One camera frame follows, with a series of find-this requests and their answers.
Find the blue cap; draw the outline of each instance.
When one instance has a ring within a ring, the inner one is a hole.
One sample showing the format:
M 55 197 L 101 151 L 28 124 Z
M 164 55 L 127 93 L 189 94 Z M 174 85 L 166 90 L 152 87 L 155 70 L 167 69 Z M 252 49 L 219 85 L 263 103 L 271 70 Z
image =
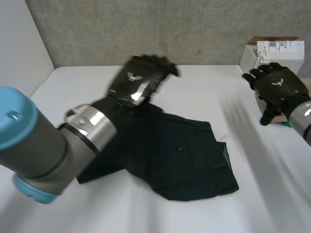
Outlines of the blue cap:
M 35 129 L 38 110 L 20 91 L 0 86 L 0 151 L 25 140 Z
M 14 175 L 13 182 L 19 191 L 42 204 L 50 204 L 59 196 L 58 194 L 47 193 L 31 186 L 17 174 Z

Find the white table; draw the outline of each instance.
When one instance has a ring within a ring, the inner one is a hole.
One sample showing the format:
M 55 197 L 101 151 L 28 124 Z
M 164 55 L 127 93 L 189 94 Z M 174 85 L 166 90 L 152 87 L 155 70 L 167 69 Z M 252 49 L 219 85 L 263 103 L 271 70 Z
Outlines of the white table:
M 170 77 L 153 103 L 167 113 L 211 123 L 216 139 L 227 142 L 238 192 L 207 200 L 167 201 L 123 170 L 84 185 L 74 181 L 54 203 L 42 205 L 20 194 L 11 182 L 12 172 L 0 167 L 0 232 L 283 233 L 296 229 L 301 233 L 311 229 L 311 148 L 291 128 L 259 125 L 261 114 L 239 66 L 179 68 L 182 78 Z M 32 99 L 58 125 L 69 108 L 103 96 L 118 69 L 58 68 Z M 232 95 L 239 96 L 247 108 L 271 159 L 250 159 L 228 130 L 221 101 Z M 266 169 L 265 164 L 274 169 Z

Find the robot logo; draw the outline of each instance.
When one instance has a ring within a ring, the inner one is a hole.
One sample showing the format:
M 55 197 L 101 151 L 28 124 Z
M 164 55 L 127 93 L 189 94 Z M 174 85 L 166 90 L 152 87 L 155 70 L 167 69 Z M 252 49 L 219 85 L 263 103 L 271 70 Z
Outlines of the robot logo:
M 127 76 L 128 76 L 128 80 L 134 82 L 135 80 L 139 80 L 139 79 L 142 79 L 141 76 L 136 76 L 134 77 L 134 74 L 131 73 L 131 72 L 127 72 Z

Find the barcode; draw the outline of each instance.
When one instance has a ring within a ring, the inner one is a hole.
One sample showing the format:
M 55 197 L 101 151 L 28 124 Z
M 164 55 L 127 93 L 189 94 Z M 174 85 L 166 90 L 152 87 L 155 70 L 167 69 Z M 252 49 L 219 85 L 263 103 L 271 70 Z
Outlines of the barcode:
M 276 41 L 269 41 L 269 47 L 276 47 Z

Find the robotic hand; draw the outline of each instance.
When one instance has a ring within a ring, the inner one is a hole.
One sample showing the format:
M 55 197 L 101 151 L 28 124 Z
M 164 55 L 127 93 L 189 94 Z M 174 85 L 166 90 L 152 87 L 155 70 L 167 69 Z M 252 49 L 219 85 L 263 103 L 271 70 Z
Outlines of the robotic hand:
M 260 120 L 268 125 L 275 116 L 284 113 L 290 125 L 311 145 L 311 98 L 303 82 L 279 63 L 261 65 L 243 74 L 267 108 Z
M 81 108 L 58 129 L 29 98 L 0 87 L 0 164 L 16 173 L 14 183 L 22 193 L 51 203 L 169 74 L 178 72 L 166 58 L 132 57 L 106 97 Z

